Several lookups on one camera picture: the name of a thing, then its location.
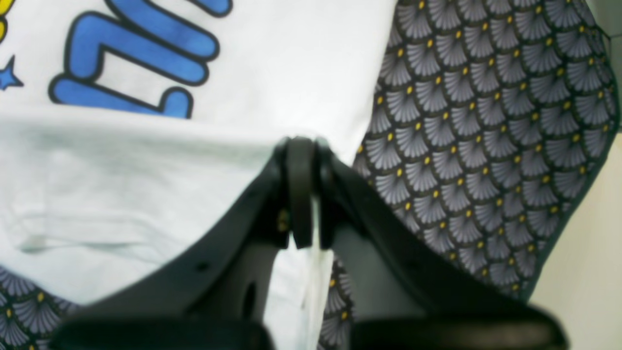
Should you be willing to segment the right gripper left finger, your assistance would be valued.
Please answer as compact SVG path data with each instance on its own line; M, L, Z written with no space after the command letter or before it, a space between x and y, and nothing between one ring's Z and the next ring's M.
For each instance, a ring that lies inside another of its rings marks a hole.
M315 146L286 138L219 222L157 272L75 313L52 350L273 350L274 259L313 241Z

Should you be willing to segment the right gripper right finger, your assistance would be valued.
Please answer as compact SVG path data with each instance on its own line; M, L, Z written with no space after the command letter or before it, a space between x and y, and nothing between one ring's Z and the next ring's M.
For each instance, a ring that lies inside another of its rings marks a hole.
M315 142L320 246L340 257L356 319L344 350L566 350L547 313L445 261L393 215L328 142Z

